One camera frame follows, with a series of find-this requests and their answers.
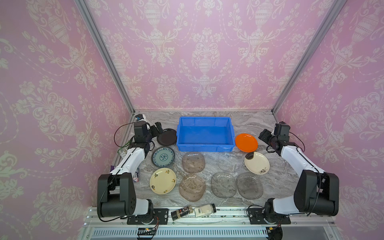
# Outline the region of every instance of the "cable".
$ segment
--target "cable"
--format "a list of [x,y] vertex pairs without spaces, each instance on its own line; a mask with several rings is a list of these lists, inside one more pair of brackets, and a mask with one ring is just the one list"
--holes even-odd
[[[113,180],[115,179],[115,177],[116,177],[116,175],[113,176],[113,178],[111,179],[111,181],[107,184],[107,187],[105,188],[103,194],[101,195],[100,202],[99,202],[98,207],[97,207],[98,209],[100,209],[101,200],[102,200],[102,198],[103,198],[105,192],[107,191],[109,185],[113,182]],[[116,217],[116,218],[114,218],[114,219],[103,220],[103,219],[101,219],[101,217],[100,217],[100,215],[99,215],[99,211],[97,211],[97,216],[99,217],[100,221],[102,221],[102,222],[110,222],[110,221],[116,220],[116,219],[118,219],[118,218],[124,217],[124,216],[119,216],[119,217]]]
[[303,143],[303,141],[298,136],[296,136],[294,133],[292,133],[292,132],[289,132],[289,133],[294,135],[298,140],[300,140],[300,142],[303,144],[303,147],[304,147],[303,152],[305,152],[305,144]]
[[248,208],[245,210],[245,214],[248,216],[248,217],[250,217],[249,216],[249,209],[251,208],[251,207],[253,207],[253,206],[258,206],[258,207],[261,207],[261,208],[264,208],[264,206],[260,206],[260,205],[257,205],[257,204],[252,204],[252,205],[249,205],[248,206]]
[[314,207],[315,207],[315,205],[316,205],[316,203],[317,203],[317,200],[319,199],[319,194],[320,194],[320,189],[321,189],[321,181],[322,181],[322,179],[321,179],[321,175],[320,175],[319,170],[317,170],[317,168],[315,168],[315,169],[316,169],[316,171],[317,171],[316,175],[317,175],[318,179],[320,178],[320,181],[319,181],[319,190],[317,191],[316,200],[315,200],[315,202],[314,202],[314,204],[313,204],[313,206],[312,206],[312,209],[308,212],[307,217],[308,217],[308,216],[311,214],[311,212],[313,211],[313,209],[314,209]]
[[115,137],[116,137],[116,133],[118,132],[118,130],[119,130],[121,127],[126,126],[126,125],[129,125],[129,124],[132,124],[132,123],[135,123],[135,122],[130,122],[130,123],[121,125],[121,126],[116,130],[115,134],[113,135],[113,141],[115,142],[116,146],[118,146],[118,147],[126,147],[126,146],[127,146],[127,145],[119,146],[119,145],[116,143]]
[[151,238],[144,238],[144,239],[149,239],[149,240],[151,240],[151,239],[156,235],[157,229],[159,228],[159,222],[160,222],[160,220],[159,220],[159,217],[158,217],[158,216],[154,216],[154,218],[157,218],[157,222],[156,222],[155,227],[153,227],[152,230],[149,231],[149,232],[137,233],[137,238],[136,238],[136,239],[142,239],[142,237],[140,237],[140,236],[142,236],[142,235],[143,235],[143,236],[144,236],[144,235],[145,235],[145,236],[148,236],[148,235],[150,235],[150,233],[151,233],[152,231],[154,231],[152,237],[151,237]]
[[276,152],[276,150],[274,150],[274,151],[268,151],[268,148],[270,147],[270,145],[268,145],[267,147],[266,147],[266,152],[267,153],[274,153],[274,152]]
[[153,141],[151,141],[151,143],[153,143],[153,148],[149,149],[150,151],[152,151],[155,148],[155,143]]

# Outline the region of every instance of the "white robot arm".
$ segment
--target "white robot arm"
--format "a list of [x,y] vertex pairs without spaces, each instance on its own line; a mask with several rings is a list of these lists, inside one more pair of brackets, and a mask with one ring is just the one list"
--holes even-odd
[[[150,151],[152,138],[163,132],[161,123],[150,126],[143,114],[135,116],[134,142],[127,146],[125,157],[109,174],[98,179],[98,216],[136,216],[141,221],[150,221],[153,217],[153,205],[149,199],[136,198],[132,175]],[[120,193],[111,191],[120,187]]]
[[279,122],[275,125],[275,135],[267,129],[259,135],[259,139],[285,159],[300,177],[293,196],[268,199],[265,203],[265,219],[275,222],[282,216],[311,212],[335,216],[339,204],[338,177],[318,167],[297,144],[290,142],[289,130],[289,125]]

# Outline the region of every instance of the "cream plate with flower pattern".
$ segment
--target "cream plate with flower pattern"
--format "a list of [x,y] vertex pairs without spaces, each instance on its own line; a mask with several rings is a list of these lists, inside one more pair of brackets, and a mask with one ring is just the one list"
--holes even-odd
[[149,180],[149,186],[157,194],[167,194],[176,185],[176,174],[167,167],[156,170]]
[[267,157],[259,152],[253,152],[252,159],[244,158],[244,163],[249,171],[259,175],[266,174],[270,167]]

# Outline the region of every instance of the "white bottle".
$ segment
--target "white bottle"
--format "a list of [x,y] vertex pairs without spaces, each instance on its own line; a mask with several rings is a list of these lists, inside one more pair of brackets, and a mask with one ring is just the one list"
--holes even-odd
[[202,207],[195,207],[194,212],[196,217],[204,217],[216,212],[216,207],[215,204],[208,204]]

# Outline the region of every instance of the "wallpaper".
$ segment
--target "wallpaper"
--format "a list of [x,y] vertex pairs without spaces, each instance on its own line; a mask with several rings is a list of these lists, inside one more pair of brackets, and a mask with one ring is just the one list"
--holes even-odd
[[340,179],[344,240],[382,239],[384,1],[348,0],[278,112]]
[[135,109],[271,109],[333,0],[87,0]]
[[129,113],[73,1],[0,5],[0,239],[76,239]]

